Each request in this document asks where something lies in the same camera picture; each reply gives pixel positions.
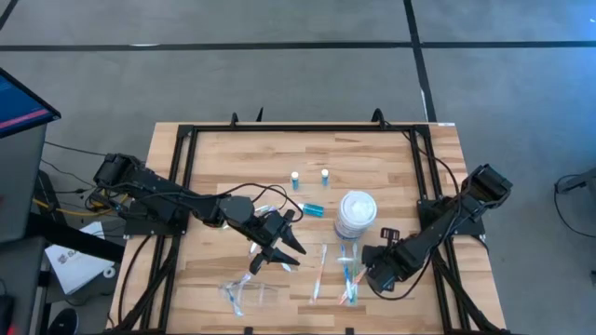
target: monitor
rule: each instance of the monitor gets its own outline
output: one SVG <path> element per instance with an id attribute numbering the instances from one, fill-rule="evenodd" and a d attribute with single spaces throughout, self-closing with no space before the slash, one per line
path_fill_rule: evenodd
<path id="1" fill-rule="evenodd" d="M 0 68 L 0 139 L 60 117 L 52 106 Z"/>

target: wooden tabletop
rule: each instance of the wooden tabletop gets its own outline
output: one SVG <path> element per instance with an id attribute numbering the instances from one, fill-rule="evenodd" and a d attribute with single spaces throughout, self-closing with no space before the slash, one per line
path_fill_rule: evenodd
<path id="1" fill-rule="evenodd" d="M 167 178 L 179 124 L 158 123 L 147 157 L 147 166 Z M 453 125 L 430 124 L 435 155 L 447 163 L 458 181 L 467 175 L 464 157 Z M 181 181 L 183 154 L 178 182 Z M 426 159 L 423 161 L 428 171 Z M 330 185 L 321 185 L 320 171 L 330 171 Z M 300 189 L 290 185 L 292 171 L 300 173 Z M 443 192 L 454 188 L 444 168 L 439 166 Z M 248 272 L 251 242 L 232 229 L 212 229 L 200 221 L 189 222 L 183 238 L 171 299 L 168 333 L 241 333 L 254 327 L 255 333 L 441 333 L 440 312 L 432 271 L 427 271 L 416 289 L 402 301 L 382 301 L 373 295 L 364 280 L 359 285 L 357 306 L 338 305 L 345 290 L 342 265 L 336 261 L 341 240 L 335 235 L 333 221 L 338 204 L 349 190 L 369 193 L 378 206 L 377 219 L 360 239 L 362 245 L 383 245 L 381 228 L 391 227 L 402 236 L 419 231 L 415 210 L 418 189 L 413 169 L 410 143 L 394 132 L 210 132 L 200 133 L 196 146 L 191 189 L 200 194 L 214 194 L 244 182 L 277 183 L 288 190 L 296 202 L 325 207 L 324 218 L 305 216 L 293 225 L 293 231 L 307 254 L 301 255 L 281 243 L 284 252 L 301 265 L 285 271 L 279 264 L 264 265 L 252 282 L 268 288 L 263 305 L 247 303 L 245 316 L 233 314 L 230 302 L 218 290 L 225 282 L 237 281 Z M 427 174 L 428 194 L 430 177 Z M 255 188 L 243 188 L 236 195 L 255 196 Z M 265 195 L 256 207 L 280 206 L 283 198 Z M 142 241 L 128 241 L 122 269 L 129 266 L 132 254 Z M 328 245 L 327 261 L 316 304 L 309 303 L 318 275 L 321 244 Z M 126 313 L 141 296 L 149 275 L 155 238 L 142 250 L 134 264 L 124 299 Z M 351 244 L 346 245 L 351 252 Z M 470 237 L 454 240 L 462 281 L 467 293 L 484 314 L 498 327 L 505 322 L 494 286 L 486 250 Z M 116 320 L 117 302 L 124 271 L 118 278 L 111 317 Z M 412 280 L 396 283 L 397 295 Z M 152 325 L 156 326 L 161 290 L 156 294 Z M 453 294 L 448 289 L 454 327 L 458 327 Z"/>

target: small vial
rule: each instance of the small vial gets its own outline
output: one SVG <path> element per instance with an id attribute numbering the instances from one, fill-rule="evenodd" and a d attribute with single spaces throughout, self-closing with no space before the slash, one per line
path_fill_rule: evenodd
<path id="1" fill-rule="evenodd" d="M 313 204 L 298 204 L 298 207 L 306 214 L 310 216 L 316 216 L 319 218 L 325 214 L 325 208 Z"/>
<path id="2" fill-rule="evenodd" d="M 324 168 L 320 171 L 321 180 L 323 182 L 323 186 L 329 185 L 329 170 Z"/>
<path id="3" fill-rule="evenodd" d="M 291 188 L 296 191 L 298 190 L 298 185 L 300 184 L 300 182 L 298 181 L 298 172 L 293 171 L 291 173 Z"/>

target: test tube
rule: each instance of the test tube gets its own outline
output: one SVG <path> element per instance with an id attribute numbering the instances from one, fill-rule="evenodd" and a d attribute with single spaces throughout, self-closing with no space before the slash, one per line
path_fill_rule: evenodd
<path id="1" fill-rule="evenodd" d="M 323 186 L 329 185 L 329 170 L 324 168 L 320 171 L 320 175 L 322 178 Z"/>
<path id="2" fill-rule="evenodd" d="M 298 185 L 300 184 L 300 182 L 298 181 L 298 172 L 293 171 L 291 173 L 291 188 L 296 191 L 298 190 Z"/>

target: clear plastic bag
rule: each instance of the clear plastic bag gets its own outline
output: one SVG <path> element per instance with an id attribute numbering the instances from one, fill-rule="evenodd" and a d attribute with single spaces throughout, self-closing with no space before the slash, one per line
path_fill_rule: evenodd
<path id="1" fill-rule="evenodd" d="M 278 288 L 251 282 L 251 278 L 251 274 L 245 274 L 239 281 L 220 285 L 222 296 L 232 304 L 236 316 L 243 316 L 246 310 L 272 304 L 278 299 Z"/>

